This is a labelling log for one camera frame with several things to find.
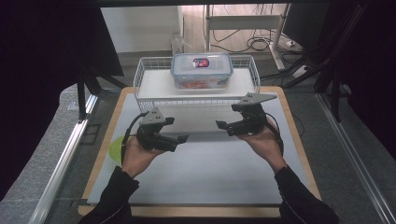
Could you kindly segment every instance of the person's left hand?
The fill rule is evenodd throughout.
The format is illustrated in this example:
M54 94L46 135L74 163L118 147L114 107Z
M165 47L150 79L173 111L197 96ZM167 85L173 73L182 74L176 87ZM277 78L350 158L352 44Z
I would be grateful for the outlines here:
M159 149L144 149L137 141L136 136L133 135L128 140L121 169L131 178L135 178L145 171L158 155L163 153L164 151Z

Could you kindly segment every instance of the person's right hand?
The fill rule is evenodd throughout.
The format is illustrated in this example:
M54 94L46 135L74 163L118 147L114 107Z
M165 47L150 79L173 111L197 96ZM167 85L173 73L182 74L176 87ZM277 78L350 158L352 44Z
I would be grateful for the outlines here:
M269 118L267 119L276 128L274 123ZM265 159L275 174L283 167L288 166L282 157L276 136L269 128L264 127L259 133L242 134L237 137L246 141L257 155Z
M157 156L163 153L164 151L159 149L144 149L137 140L137 137L133 135L128 140L122 162L122 171L126 172L131 178L135 178L144 172Z

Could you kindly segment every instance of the black curtain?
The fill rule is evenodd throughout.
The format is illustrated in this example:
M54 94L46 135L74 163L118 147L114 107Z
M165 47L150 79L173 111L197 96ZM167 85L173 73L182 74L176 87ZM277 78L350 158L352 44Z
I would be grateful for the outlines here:
M338 72L352 90L349 104L396 160L395 12L395 1L371 1L343 50Z
M122 70L100 8L1 1L0 36L3 199L50 125L60 93L82 72L122 76Z

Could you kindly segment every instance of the metal rail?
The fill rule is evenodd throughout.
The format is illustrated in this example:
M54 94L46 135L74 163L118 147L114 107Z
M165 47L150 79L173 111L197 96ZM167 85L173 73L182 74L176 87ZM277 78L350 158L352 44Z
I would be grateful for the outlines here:
M35 211L33 212L29 220L30 224L44 223L44 221L46 220L53 200L55 199L56 193L58 192L58 189L64 179L64 174L67 171L67 167L69 166L69 163L73 158L74 152L76 151L76 148L78 146L78 142L87 126L88 119L95 106L96 101L97 97L94 95L91 95L88 99L88 102L86 104L87 118L85 118L81 123L77 123L72 134L70 135L70 138L64 148L64 152L62 153L61 158L59 159L58 164L56 165L55 170L53 171L52 176L49 179L49 183L44 189L40 201L38 201L38 204L35 207Z
M358 151L351 143L346 131L343 128L343 125L337 122L335 117L332 115L332 111L330 110L330 103L326 98L326 94L317 93L317 97L323 111L325 112L330 124L332 125L332 128L334 129L335 134L340 140L340 143L343 146L343 149L348 156L350 163L352 164L356 174L358 175L361 183L363 184L364 189L370 197L370 200L372 201L376 212L381 217L382 222L386 224L395 224L395 216L392 214L392 211L390 210L385 197L381 193L381 190L368 172L366 166L361 160L361 157L359 156Z

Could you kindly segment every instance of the clear plastic box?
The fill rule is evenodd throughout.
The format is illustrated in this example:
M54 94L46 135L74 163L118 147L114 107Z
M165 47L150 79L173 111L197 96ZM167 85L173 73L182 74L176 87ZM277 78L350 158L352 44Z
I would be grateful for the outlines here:
M179 90L223 90L232 74L227 53L182 53L172 60L171 75Z

